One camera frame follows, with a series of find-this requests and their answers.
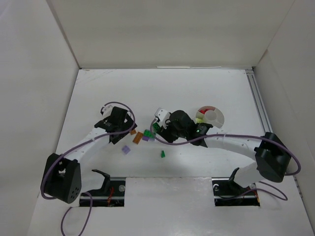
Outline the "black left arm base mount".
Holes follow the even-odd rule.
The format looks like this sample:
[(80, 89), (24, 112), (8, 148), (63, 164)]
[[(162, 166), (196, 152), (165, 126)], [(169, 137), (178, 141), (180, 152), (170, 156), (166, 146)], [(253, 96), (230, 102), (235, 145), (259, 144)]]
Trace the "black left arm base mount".
[(82, 180), (80, 207), (123, 207), (125, 205), (125, 177), (111, 177), (93, 169)]

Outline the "white round divided container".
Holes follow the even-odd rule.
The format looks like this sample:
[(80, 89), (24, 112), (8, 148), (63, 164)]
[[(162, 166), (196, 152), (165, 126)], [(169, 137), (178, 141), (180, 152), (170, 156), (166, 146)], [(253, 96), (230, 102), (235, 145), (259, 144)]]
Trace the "white round divided container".
[[(201, 114), (199, 110), (202, 108), (208, 108), (210, 110), (205, 114)], [(225, 121), (222, 111), (214, 106), (203, 106), (199, 108), (196, 112), (195, 118), (203, 118), (208, 124), (217, 128), (222, 128)]]

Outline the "aluminium rail right side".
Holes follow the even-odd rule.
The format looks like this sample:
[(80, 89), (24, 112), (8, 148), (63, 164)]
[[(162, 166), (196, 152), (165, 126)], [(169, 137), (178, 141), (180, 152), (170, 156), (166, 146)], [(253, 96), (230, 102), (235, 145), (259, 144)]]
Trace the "aluminium rail right side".
[(258, 83), (255, 78), (254, 71), (252, 69), (245, 70), (246, 76), (248, 78), (248, 82), (252, 91), (254, 103), (256, 105), (256, 109), (258, 112), (258, 116), (261, 122), (261, 125), (265, 132), (273, 132), (273, 129), (271, 127), (271, 123), (269, 121), (262, 96), (260, 94), (260, 90), (258, 88)]

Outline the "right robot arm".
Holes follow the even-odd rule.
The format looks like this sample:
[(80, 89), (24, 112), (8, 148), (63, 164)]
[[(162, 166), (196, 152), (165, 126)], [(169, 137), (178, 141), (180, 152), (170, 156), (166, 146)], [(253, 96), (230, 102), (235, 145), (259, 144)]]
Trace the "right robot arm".
[(196, 123), (182, 110), (168, 112), (158, 109), (155, 113), (160, 126), (157, 134), (168, 145), (177, 145), (178, 138), (205, 148), (219, 148), (243, 155), (252, 160), (245, 167), (237, 167), (229, 181), (241, 187), (266, 179), (280, 183), (287, 175), (292, 158), (286, 146), (274, 133), (263, 136), (227, 134), (209, 123)]

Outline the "green 2x2 lego brick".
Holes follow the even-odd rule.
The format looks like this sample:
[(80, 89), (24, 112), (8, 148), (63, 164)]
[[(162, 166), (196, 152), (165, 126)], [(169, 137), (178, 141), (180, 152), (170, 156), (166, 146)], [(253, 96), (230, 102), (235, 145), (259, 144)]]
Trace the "green 2x2 lego brick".
[(153, 130), (154, 130), (155, 133), (160, 131), (160, 126), (159, 126), (159, 124), (157, 122), (155, 122), (153, 124)]

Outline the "lime green lego brick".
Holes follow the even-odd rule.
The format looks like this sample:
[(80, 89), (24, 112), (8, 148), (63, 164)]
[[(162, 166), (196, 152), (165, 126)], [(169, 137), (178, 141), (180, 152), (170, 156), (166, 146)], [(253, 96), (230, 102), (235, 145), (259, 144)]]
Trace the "lime green lego brick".
[(195, 118), (196, 123), (207, 123), (203, 118)]

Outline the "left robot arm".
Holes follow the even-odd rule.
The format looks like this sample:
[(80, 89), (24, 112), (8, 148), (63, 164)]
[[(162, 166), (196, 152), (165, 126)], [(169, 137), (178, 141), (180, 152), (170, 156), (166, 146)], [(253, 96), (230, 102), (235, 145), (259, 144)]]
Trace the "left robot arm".
[(81, 170), (102, 148), (117, 144), (137, 127), (135, 115), (127, 105), (105, 104), (98, 121), (88, 135), (62, 154), (52, 153), (46, 161), (40, 194), (46, 200), (74, 202), (82, 191)]

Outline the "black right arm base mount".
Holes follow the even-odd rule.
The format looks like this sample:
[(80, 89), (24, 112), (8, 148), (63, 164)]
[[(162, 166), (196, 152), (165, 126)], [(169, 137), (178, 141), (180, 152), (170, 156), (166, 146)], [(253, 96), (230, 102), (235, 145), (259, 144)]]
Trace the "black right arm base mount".
[(234, 182), (236, 168), (230, 177), (212, 178), (214, 204), (216, 207), (259, 207), (260, 202), (256, 191), (250, 191), (250, 187), (241, 187)]

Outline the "lavender 2x2 lego brick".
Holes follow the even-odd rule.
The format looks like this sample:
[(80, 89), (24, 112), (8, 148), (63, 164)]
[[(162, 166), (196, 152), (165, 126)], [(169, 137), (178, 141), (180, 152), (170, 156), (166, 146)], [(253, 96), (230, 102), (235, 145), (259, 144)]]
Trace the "lavender 2x2 lego brick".
[(125, 145), (125, 146), (122, 147), (122, 152), (123, 152), (125, 155), (127, 155), (130, 151), (131, 151), (131, 149), (130, 149), (127, 145)]

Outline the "green 2x4 lego brick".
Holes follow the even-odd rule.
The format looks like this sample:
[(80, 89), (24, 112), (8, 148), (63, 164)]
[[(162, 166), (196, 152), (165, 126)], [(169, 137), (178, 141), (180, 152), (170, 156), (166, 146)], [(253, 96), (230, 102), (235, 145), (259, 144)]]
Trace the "green 2x4 lego brick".
[(145, 137), (148, 137), (149, 139), (153, 139), (153, 138), (154, 138), (154, 135), (153, 135), (152, 132), (151, 132), (150, 130), (148, 130), (148, 129), (146, 129), (146, 130), (144, 131), (143, 135), (144, 135)]

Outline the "small dark green lego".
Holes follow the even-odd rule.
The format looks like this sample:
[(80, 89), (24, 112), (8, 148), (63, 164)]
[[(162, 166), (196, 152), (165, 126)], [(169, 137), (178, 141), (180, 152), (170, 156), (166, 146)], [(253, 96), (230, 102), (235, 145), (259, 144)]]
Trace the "small dark green lego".
[(164, 158), (166, 155), (165, 155), (165, 152), (164, 150), (161, 151), (161, 158)]

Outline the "red large lego brick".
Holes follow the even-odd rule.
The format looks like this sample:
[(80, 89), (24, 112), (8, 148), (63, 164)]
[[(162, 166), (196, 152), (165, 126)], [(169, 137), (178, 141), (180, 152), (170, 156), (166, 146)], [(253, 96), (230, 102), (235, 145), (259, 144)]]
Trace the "red large lego brick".
[(202, 108), (202, 109), (200, 109), (199, 110), (199, 112), (201, 113), (201, 114), (205, 114), (207, 111), (209, 111), (210, 109), (208, 109), (208, 108)]

